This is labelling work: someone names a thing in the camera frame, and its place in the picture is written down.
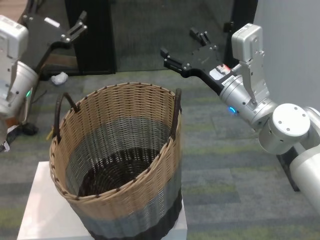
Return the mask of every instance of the white wall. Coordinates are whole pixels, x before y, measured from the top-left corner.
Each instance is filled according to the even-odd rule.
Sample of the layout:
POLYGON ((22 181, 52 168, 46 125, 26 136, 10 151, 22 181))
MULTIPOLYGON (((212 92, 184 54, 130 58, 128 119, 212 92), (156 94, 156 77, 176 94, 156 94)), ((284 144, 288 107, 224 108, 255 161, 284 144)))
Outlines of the white wall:
POLYGON ((320 110, 320 0, 259 0, 265 81, 272 99, 320 110))

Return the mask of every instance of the woven basket rim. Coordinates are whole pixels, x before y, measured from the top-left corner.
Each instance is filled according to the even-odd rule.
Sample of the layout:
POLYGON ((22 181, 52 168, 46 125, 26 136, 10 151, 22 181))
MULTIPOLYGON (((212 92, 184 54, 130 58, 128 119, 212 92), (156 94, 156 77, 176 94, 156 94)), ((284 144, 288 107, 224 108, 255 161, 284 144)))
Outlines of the woven basket rim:
MULTIPOLYGON (((85 99, 87 99, 88 97, 90 97, 91 95, 95 95, 95 94, 99 94, 102 90, 105 89, 109 89, 109 88, 114 88, 114 87, 122 87, 122 86, 126 86, 126 85, 143 85, 143 86, 151 86, 151 87, 155 87, 155 88, 159 88, 159 90, 162 91, 166 91, 168 94, 171 94, 173 97, 175 96, 175 93, 163 88, 161 86, 158 85, 154 85, 154 84, 148 84, 148 83, 141 83, 141 82, 127 82, 127 83, 122 83, 122 84, 114 84, 111 86, 105 86, 100 88, 99 90, 96 90, 90 94, 88 94, 87 96, 83 97, 81 100, 79 100, 76 105, 77 106, 81 106, 81 102, 83 102, 85 99)), ((62 121, 60 122, 59 127, 63 128, 64 125, 64 119, 66 119, 69 115, 73 115, 76 114, 75 111, 69 110, 66 115, 64 116, 64 118, 62 119, 62 121)), ((175 133, 177 134, 180 131, 181 128, 181 112, 179 112, 178 114, 178 121, 177 121, 177 128, 175 133)), ((165 153, 167 152, 167 150, 174 144, 175 139, 173 139, 171 136, 168 137, 167 143, 165 143, 159 154, 153 159, 152 163, 150 164, 150 166, 145 169, 143 172, 141 172, 135 179, 127 182, 126 184, 122 185, 120 188, 116 189, 111 189, 109 191, 103 192, 101 194, 97 194, 97 195, 88 195, 88 196, 77 196, 75 194, 71 194, 67 189, 65 189, 62 184, 59 182, 57 175, 56 175, 56 170, 55 170, 55 159, 53 157, 53 150, 56 148, 57 144, 57 137, 55 136, 52 141, 51 141, 51 145, 49 148, 49 168, 50 168, 50 177, 52 179, 52 181, 54 182, 58 192, 60 193, 60 195, 62 195, 65 199, 67 199, 70 203, 79 203, 81 202, 82 204, 85 203, 93 203, 95 201, 101 201, 102 199, 104 201, 111 199, 113 197, 116 197, 119 194, 122 194, 123 191, 129 191, 131 188, 135 187, 136 185, 139 185, 141 183, 141 181, 149 176, 150 174, 152 174, 158 164, 160 164, 161 160, 163 159, 165 153)))

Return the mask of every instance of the white cloth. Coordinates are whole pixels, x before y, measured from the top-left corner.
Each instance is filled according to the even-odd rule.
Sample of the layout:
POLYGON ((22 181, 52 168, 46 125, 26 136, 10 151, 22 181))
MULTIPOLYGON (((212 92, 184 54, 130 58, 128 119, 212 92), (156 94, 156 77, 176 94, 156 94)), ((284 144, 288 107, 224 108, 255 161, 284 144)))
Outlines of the white cloth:
POLYGON ((10 146, 9 146, 9 144, 7 143, 7 141, 4 142, 3 146, 4 146, 4 152, 5 152, 5 153, 10 151, 10 146))
POLYGON ((56 76, 52 76, 51 81, 55 85, 61 85, 67 81, 68 77, 69 76, 65 72, 61 72, 60 74, 58 74, 56 76))

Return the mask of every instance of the white box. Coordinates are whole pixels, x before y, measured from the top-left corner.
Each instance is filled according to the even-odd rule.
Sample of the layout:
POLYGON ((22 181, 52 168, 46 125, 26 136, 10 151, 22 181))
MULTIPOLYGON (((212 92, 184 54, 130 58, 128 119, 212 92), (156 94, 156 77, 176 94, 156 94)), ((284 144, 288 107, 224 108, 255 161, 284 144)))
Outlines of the white box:
MULTIPOLYGON (((186 240, 185 207, 163 240, 186 240)), ((17 240, 93 240, 50 177, 49 162, 39 162, 17 240)))

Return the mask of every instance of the label sticker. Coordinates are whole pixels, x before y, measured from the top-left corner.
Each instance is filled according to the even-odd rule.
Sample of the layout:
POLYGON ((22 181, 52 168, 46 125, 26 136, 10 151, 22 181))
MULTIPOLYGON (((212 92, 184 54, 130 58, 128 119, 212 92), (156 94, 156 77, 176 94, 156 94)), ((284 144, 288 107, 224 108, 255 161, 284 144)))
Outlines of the label sticker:
POLYGON ((14 22, 14 21, 11 21, 9 18, 2 17, 1 20, 2 20, 4 23, 6 23, 6 24, 8 24, 8 25, 10 25, 10 26, 14 26, 14 25, 15 25, 15 22, 14 22))
POLYGON ((228 68, 224 64, 217 66, 216 68, 212 69, 209 72, 210 76, 216 81, 222 79, 224 76, 228 75, 229 73, 230 73, 230 68, 228 68))
POLYGON ((244 32, 245 30, 247 30, 248 28, 250 28, 252 26, 251 23, 247 23, 245 26, 243 26, 242 28, 240 28, 238 31, 236 31, 233 35, 237 36, 240 35, 242 32, 244 32))
POLYGON ((45 22, 47 22, 48 24, 51 24, 53 26, 55 26, 56 28, 59 28, 60 27, 60 23, 56 22, 55 20, 52 20, 51 18, 49 17, 46 17, 44 19, 45 22))
POLYGON ((232 83, 234 80, 236 79, 236 76, 231 76, 229 78, 227 78, 225 81, 223 81, 221 84, 226 87, 227 85, 229 85, 230 83, 232 83))

